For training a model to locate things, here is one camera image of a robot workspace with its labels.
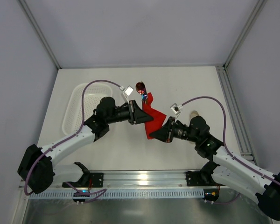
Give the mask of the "red paper napkin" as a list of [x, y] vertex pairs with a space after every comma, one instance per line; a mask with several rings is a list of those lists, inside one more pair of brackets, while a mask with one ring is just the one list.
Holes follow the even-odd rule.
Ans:
[[142, 103], [142, 110], [147, 113], [148, 115], [153, 117], [152, 121], [145, 122], [145, 132], [148, 140], [153, 139], [153, 137], [150, 137], [150, 134], [154, 131], [157, 131], [160, 129], [166, 119], [166, 115], [154, 108], [151, 107], [151, 104], [153, 102], [154, 98], [152, 93], [148, 93], [147, 95], [147, 103]]

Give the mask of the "iridescent rainbow spoon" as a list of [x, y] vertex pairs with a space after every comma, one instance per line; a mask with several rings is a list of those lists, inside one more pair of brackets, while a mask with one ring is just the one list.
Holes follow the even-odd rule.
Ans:
[[143, 82], [138, 82], [138, 83], [135, 85], [135, 88], [136, 88], [136, 91], [137, 91], [140, 95], [142, 95], [142, 96], [146, 95], [146, 88], [145, 88], [145, 85], [144, 85]]

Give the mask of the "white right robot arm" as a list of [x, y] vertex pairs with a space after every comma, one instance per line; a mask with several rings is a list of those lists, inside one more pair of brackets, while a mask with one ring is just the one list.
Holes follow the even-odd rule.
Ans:
[[166, 143], [174, 138], [194, 142], [197, 153], [208, 160], [199, 172], [199, 181], [227, 186], [250, 198], [271, 219], [280, 221], [280, 172], [273, 174], [228, 153], [223, 142], [210, 134], [210, 127], [201, 116], [191, 119], [189, 126], [169, 117], [150, 137]]

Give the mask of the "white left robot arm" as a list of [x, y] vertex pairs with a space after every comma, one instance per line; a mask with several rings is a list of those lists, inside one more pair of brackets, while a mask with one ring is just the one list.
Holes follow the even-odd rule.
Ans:
[[112, 123], [127, 120], [136, 125], [153, 119], [135, 100], [116, 106], [112, 97], [102, 98], [78, 131], [58, 142], [43, 147], [33, 144], [26, 149], [17, 171], [25, 181], [24, 189], [31, 189], [32, 193], [39, 194], [52, 184], [66, 182], [75, 187], [87, 187], [91, 173], [82, 163], [74, 162], [65, 166], [59, 166], [58, 163], [78, 149], [102, 138], [110, 130], [109, 125]]

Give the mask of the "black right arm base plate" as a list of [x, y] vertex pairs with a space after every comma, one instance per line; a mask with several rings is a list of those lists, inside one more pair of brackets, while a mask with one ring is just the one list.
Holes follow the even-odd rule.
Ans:
[[188, 187], [223, 186], [223, 184], [215, 182], [211, 177], [211, 174], [206, 171], [187, 171], [185, 177]]

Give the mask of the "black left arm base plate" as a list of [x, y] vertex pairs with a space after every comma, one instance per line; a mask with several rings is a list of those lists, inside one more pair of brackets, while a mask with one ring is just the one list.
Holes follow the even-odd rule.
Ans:
[[102, 188], [103, 187], [103, 181], [104, 181], [104, 173], [85, 173], [82, 175], [82, 177], [75, 182], [63, 182], [62, 187], [63, 188], [69, 188], [70, 185], [75, 188]]

